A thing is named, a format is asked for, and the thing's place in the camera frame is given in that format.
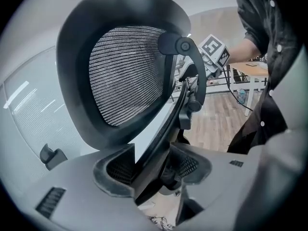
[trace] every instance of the wooden floor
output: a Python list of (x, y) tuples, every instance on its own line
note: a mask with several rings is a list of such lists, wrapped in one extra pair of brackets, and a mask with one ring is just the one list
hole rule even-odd
[[(252, 109), (260, 95), (261, 92), (255, 91)], [(184, 135), (191, 145), (225, 152), (248, 118), (244, 112), (245, 108), (236, 102), (231, 93), (207, 94), (202, 110), (192, 115), (191, 130), (185, 131)]]

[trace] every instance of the shirt button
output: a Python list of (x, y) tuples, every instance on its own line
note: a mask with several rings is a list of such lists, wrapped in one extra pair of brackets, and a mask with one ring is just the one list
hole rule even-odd
[(281, 52), (281, 51), (282, 51), (282, 46), (281, 46), (281, 44), (277, 45), (277, 51), (278, 51), (278, 52)]

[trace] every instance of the cable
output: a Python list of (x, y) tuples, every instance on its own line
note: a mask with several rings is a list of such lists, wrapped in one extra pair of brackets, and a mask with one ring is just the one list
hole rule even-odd
[(231, 91), (230, 87), (229, 87), (229, 81), (227, 79), (227, 76), (226, 76), (226, 72), (225, 72), (225, 69), (223, 68), (223, 74), (225, 75), (225, 78), (226, 78), (226, 82), (227, 82), (227, 87), (229, 89), (229, 91), (231, 92), (232, 96), (236, 99), (236, 101), (243, 107), (245, 107), (246, 109), (249, 109), (250, 111), (253, 111), (251, 108), (248, 108), (246, 105), (243, 105), (237, 98), (236, 96), (233, 94), (233, 92)]

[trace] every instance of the white desk leg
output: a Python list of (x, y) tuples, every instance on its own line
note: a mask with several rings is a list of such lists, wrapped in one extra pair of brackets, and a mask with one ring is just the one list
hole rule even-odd
[[(252, 98), (254, 96), (254, 84), (255, 84), (255, 78), (250, 77), (250, 84), (249, 84), (249, 94), (248, 94), (248, 101), (247, 101), (247, 107), (251, 107)], [(245, 116), (249, 115), (249, 109), (245, 110)]]
[(230, 65), (230, 89), (234, 92), (234, 78), (233, 78), (233, 68)]
[(258, 78), (259, 80), (259, 84), (258, 84), (258, 91), (261, 91), (261, 87), (262, 87), (262, 78)]

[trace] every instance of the person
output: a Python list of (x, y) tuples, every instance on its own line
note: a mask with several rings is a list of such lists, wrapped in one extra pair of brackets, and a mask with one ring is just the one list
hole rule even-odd
[(275, 0), (237, 0), (237, 4), (246, 34), (242, 42), (230, 48), (228, 64), (268, 53), (267, 85), (254, 111), (228, 148), (231, 153), (247, 154), (253, 146), (264, 144), (273, 135), (287, 129), (272, 94), (292, 66), (302, 43), (284, 20)]

